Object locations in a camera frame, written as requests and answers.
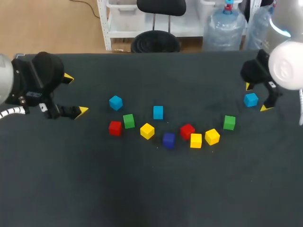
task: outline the blue cube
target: blue cube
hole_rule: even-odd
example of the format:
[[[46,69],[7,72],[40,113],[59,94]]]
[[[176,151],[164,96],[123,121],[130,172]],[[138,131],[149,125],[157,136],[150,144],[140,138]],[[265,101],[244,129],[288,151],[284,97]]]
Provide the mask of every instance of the blue cube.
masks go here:
[[[119,110],[123,106],[122,98],[118,96],[114,96],[109,100],[109,106],[112,107],[114,110]]]
[[[244,103],[247,107],[252,107],[252,106],[258,105],[258,100],[259,100],[259,98],[257,97],[257,95],[255,93],[247,94],[244,97]]]
[[[163,137],[163,146],[168,149],[173,149],[175,146],[175,134],[165,133]]]
[[[153,107],[153,118],[154,120],[163,120],[163,106]]]

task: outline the green cube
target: green cube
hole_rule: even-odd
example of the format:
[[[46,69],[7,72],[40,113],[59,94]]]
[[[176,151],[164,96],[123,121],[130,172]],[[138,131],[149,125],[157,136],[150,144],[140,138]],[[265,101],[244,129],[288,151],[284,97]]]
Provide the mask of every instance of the green cube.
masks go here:
[[[225,116],[225,120],[224,120],[224,129],[227,130],[234,130],[236,125],[236,117],[231,117],[231,116]]]
[[[126,129],[134,128],[134,116],[132,114],[124,115],[123,120]]]

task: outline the chair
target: chair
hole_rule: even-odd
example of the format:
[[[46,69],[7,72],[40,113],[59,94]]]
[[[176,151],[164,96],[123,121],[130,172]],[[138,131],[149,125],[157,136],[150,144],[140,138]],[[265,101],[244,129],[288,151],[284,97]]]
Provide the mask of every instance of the chair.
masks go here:
[[[177,38],[170,33],[170,16],[184,15],[185,0],[137,0],[137,6],[142,12],[153,14],[152,31],[139,34],[131,45],[131,52],[180,52]],[[156,14],[169,16],[168,32],[155,30]]]

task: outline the yellow cube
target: yellow cube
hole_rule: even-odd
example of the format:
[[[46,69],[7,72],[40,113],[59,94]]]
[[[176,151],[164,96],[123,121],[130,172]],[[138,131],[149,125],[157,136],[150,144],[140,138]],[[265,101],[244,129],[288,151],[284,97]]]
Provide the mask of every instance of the yellow cube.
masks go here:
[[[211,129],[205,133],[205,140],[209,145],[216,144],[220,140],[220,134],[216,129]]]
[[[202,134],[190,134],[190,148],[202,147]]]
[[[150,124],[146,123],[144,126],[140,128],[140,134],[149,140],[155,134],[155,128]]]

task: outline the floor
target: floor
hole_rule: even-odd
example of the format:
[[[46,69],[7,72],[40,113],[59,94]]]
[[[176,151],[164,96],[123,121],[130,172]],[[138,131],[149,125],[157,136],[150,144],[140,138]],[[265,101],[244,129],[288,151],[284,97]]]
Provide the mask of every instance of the floor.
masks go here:
[[[96,0],[88,2],[98,15]],[[105,50],[100,20],[90,7],[69,0],[0,0],[0,52],[111,53]],[[181,39],[184,52],[200,51],[201,39]],[[113,50],[129,51],[119,40]]]

